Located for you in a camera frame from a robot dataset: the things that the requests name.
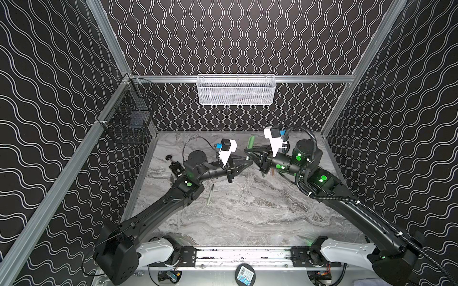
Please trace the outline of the light green pen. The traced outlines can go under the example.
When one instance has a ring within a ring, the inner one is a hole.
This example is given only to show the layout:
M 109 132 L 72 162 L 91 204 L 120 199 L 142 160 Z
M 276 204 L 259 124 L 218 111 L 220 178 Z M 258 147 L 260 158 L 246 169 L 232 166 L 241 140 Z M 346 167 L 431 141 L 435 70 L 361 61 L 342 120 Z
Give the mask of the light green pen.
M 211 203 L 211 198 L 212 198 L 212 194 L 213 194 L 213 191 L 214 191 L 214 187 L 215 187 L 215 184 L 212 184 L 211 185 L 211 189 L 209 191 L 208 199 L 207 199 L 207 202 L 206 202 L 207 206 L 209 206 L 210 203 Z

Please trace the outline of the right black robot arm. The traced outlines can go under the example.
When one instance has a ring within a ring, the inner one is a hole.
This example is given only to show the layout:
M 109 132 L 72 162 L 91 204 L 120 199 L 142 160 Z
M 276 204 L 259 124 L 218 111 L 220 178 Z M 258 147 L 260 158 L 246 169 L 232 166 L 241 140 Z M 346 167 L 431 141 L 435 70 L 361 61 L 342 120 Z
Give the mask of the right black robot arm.
M 428 255 L 420 236 L 410 235 L 353 195 L 333 173 L 319 166 L 323 152 L 316 136 L 307 128 L 300 131 L 309 135 L 294 147 L 289 144 L 293 129 L 266 127 L 267 145 L 255 145 L 251 137 L 244 153 L 263 174 L 275 169 L 279 175 L 291 176 L 290 182 L 308 198 L 332 208 L 356 226 L 367 238 L 365 244 L 343 243 L 320 237 L 310 247 L 316 253 L 316 263 L 340 262 L 373 271 L 392 286 L 409 283 L 413 268 L 421 257 L 428 260 L 454 286 L 457 280 L 441 263 Z

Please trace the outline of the green pen cap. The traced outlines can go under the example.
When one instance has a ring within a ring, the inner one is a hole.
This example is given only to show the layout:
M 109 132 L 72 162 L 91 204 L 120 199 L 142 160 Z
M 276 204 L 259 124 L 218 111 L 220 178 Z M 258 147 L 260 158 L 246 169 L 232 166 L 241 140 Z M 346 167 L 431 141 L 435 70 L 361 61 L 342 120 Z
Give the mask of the green pen cap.
M 254 142 L 255 142 L 255 136 L 249 137 L 249 141 L 248 141 L 247 148 L 248 148 L 248 149 L 252 149 L 253 146 L 254 146 Z

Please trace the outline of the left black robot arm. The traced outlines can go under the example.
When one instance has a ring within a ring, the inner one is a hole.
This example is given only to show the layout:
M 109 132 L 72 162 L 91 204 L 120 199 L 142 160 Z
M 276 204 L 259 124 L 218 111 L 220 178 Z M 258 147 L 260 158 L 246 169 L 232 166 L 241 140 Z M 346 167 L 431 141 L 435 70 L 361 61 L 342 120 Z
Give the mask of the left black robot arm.
M 229 155 L 226 164 L 220 160 L 208 162 L 201 150 L 191 152 L 182 164 L 172 162 L 170 169 L 176 180 L 160 199 L 132 218 L 102 228 L 93 254 L 95 263 L 118 286 L 139 267 L 168 260 L 175 262 L 170 255 L 146 256 L 140 249 L 147 234 L 195 201 L 205 189 L 204 181 L 226 177 L 232 182 L 252 164 L 251 160 L 237 155 Z

